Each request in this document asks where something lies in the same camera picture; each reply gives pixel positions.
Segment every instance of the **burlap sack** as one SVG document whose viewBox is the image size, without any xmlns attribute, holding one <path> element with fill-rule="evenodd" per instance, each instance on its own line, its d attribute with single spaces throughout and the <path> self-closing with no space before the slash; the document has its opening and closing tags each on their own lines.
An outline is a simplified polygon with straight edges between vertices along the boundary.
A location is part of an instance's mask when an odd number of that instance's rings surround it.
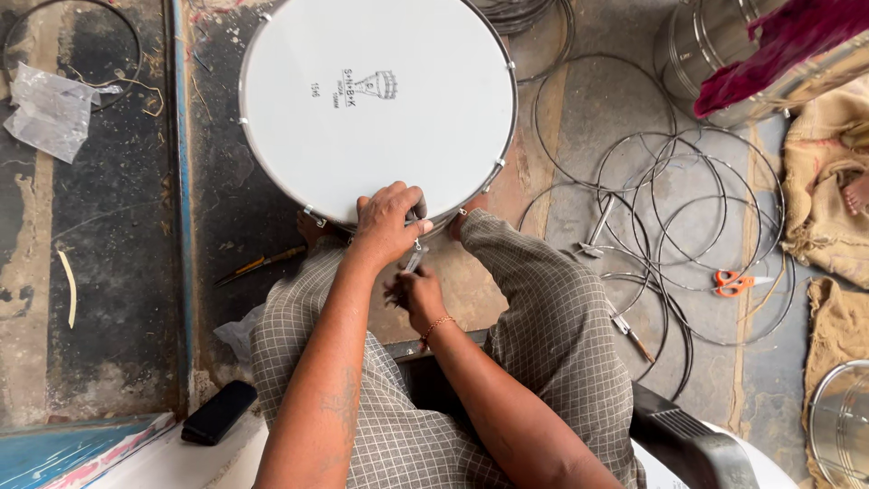
<svg viewBox="0 0 869 489">
<path fill-rule="evenodd" d="M 782 247 L 801 264 L 815 264 L 869 288 L 869 213 L 849 216 L 841 188 L 869 171 L 869 154 L 840 141 L 869 121 L 869 77 L 804 105 L 785 141 L 786 228 Z"/>
<path fill-rule="evenodd" d="M 808 403 L 815 387 L 834 367 L 845 362 L 869 358 L 869 294 L 843 292 L 831 278 L 817 278 L 809 285 L 812 305 L 812 343 L 806 359 L 806 399 L 803 402 L 803 427 L 808 432 Z M 809 472 L 818 489 L 831 486 L 821 474 L 818 464 L 808 453 Z"/>
</svg>

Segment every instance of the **man's foot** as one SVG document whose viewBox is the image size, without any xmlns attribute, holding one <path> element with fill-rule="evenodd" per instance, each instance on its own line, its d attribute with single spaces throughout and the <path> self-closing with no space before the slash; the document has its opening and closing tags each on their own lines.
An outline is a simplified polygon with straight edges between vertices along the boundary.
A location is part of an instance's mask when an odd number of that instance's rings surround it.
<svg viewBox="0 0 869 489">
<path fill-rule="evenodd" d="M 474 209 L 483 209 L 484 211 L 488 210 L 488 194 L 482 193 L 477 197 L 472 198 L 470 202 L 464 204 L 461 208 L 467 211 L 467 213 L 456 214 L 453 222 L 449 224 L 449 236 L 454 241 L 461 240 L 461 225 L 465 224 L 465 219 L 468 218 L 468 214 L 470 214 L 471 211 Z"/>
<path fill-rule="evenodd" d="M 320 227 L 314 218 L 302 211 L 298 211 L 295 214 L 295 227 L 308 243 L 308 251 L 314 249 L 317 239 L 327 234 L 335 234 L 335 227 L 331 223 L 326 223 L 326 225 Z"/>
<path fill-rule="evenodd" d="M 856 216 L 869 204 L 869 171 L 842 189 L 848 214 Z"/>
</svg>

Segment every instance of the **printed logo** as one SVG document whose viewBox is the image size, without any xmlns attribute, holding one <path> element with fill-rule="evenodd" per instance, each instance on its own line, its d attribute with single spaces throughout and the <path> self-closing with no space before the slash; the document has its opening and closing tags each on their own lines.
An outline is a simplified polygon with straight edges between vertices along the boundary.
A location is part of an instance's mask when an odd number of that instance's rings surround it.
<svg viewBox="0 0 869 489">
<path fill-rule="evenodd" d="M 359 95 L 378 97 L 381 100 L 395 100 L 395 94 L 398 93 L 398 83 L 391 70 L 376 71 L 374 75 L 360 81 L 354 78 L 353 70 L 342 70 L 337 85 L 338 90 L 332 94 L 332 106 L 336 109 L 342 106 L 356 107 Z"/>
</svg>

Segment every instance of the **man's forearm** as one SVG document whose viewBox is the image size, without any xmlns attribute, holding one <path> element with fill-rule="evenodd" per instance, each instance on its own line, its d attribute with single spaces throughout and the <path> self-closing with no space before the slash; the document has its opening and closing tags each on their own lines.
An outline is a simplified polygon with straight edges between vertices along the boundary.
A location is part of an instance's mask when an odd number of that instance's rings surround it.
<svg viewBox="0 0 869 489">
<path fill-rule="evenodd" d="M 428 339 L 483 445 L 518 487 L 621 487 L 582 440 L 455 323 Z"/>
<path fill-rule="evenodd" d="M 375 276 L 352 252 L 339 265 L 269 434 L 256 487 L 345 486 Z"/>
</svg>

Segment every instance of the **white drumhead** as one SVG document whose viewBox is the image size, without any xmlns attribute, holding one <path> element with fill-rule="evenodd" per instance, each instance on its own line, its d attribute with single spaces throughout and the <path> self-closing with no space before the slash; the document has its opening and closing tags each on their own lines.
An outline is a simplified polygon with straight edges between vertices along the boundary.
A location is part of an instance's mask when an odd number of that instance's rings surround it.
<svg viewBox="0 0 869 489">
<path fill-rule="evenodd" d="M 462 0 L 288 0 L 245 55 L 241 116 L 271 178 L 320 215 L 396 180 L 428 216 L 471 198 L 512 137 L 501 41 Z"/>
</svg>

